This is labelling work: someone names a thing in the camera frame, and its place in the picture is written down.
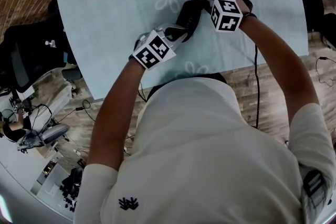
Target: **wooden floor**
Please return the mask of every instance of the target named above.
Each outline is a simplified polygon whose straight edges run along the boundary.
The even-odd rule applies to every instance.
[[[323,1],[326,13],[336,13],[336,6],[333,0]],[[308,39],[309,56],[302,57],[302,61],[313,80],[327,127],[332,133],[336,128],[336,85],[329,87],[325,83],[321,84],[315,65],[316,60],[320,56],[336,60],[336,51],[327,48],[326,45],[323,44],[319,33],[309,34]],[[320,60],[318,63],[318,71],[321,74],[320,79],[322,82],[326,81],[327,83],[332,83],[330,79],[336,79],[336,64],[331,61]],[[258,74],[260,80],[259,129],[274,137],[280,143],[285,143],[285,140],[288,138],[289,126],[284,95],[266,64],[258,66]],[[222,75],[237,95],[243,118],[248,124],[255,125],[257,85],[254,75],[254,67],[232,70],[224,72]],[[58,120],[70,113],[76,107],[80,107],[84,99],[92,101],[92,97],[87,90],[85,82],[79,80],[76,82],[76,85],[78,87],[77,97],[71,100],[65,109],[56,115]],[[145,90],[144,93],[147,96],[149,90]],[[144,101],[138,97],[135,103],[128,136],[133,136],[135,134],[136,120],[144,104]],[[87,112],[95,119],[101,105],[102,101],[92,103],[91,108],[88,109]],[[67,133],[70,142],[59,140],[58,149],[64,156],[59,162],[65,169],[70,170],[73,167],[78,167],[77,161],[80,158],[87,158],[94,122],[86,115],[85,111],[76,111],[67,116],[62,123],[71,126]],[[134,138],[127,139],[125,142],[129,154],[131,154],[133,139]],[[74,150],[79,151],[81,156],[76,155]]]

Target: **sleeve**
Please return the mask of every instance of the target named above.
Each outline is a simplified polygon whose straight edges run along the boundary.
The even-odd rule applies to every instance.
[[[117,181],[118,172],[101,164],[85,167],[78,194],[74,224],[99,224],[103,201]]]
[[[302,177],[302,208],[306,223],[314,223],[335,187],[336,157],[331,136],[318,104],[307,104],[294,116],[289,133],[290,151]]]

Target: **desk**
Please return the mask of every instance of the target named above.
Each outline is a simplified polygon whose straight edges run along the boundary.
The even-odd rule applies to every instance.
[[[185,0],[57,0],[65,31],[83,77],[95,99],[104,98],[133,52],[139,34],[173,23]],[[302,0],[251,0],[254,13],[299,56],[308,54]],[[177,56],[146,72],[142,85],[222,72],[254,64],[254,44],[241,31],[215,33],[203,11],[194,36]],[[262,56],[258,63],[265,62]]]

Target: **black logo on shirt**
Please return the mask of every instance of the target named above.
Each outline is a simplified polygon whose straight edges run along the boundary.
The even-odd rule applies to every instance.
[[[132,210],[136,210],[136,208],[139,206],[139,203],[137,202],[137,199],[133,199],[133,197],[131,197],[130,200],[122,198],[122,200],[119,199],[119,204],[120,204],[120,208],[127,210],[127,209],[132,209]]]

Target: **hand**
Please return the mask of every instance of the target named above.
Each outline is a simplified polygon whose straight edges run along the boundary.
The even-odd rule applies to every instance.
[[[251,12],[248,6],[245,4],[243,0],[236,0],[241,12],[244,14],[246,12]]]

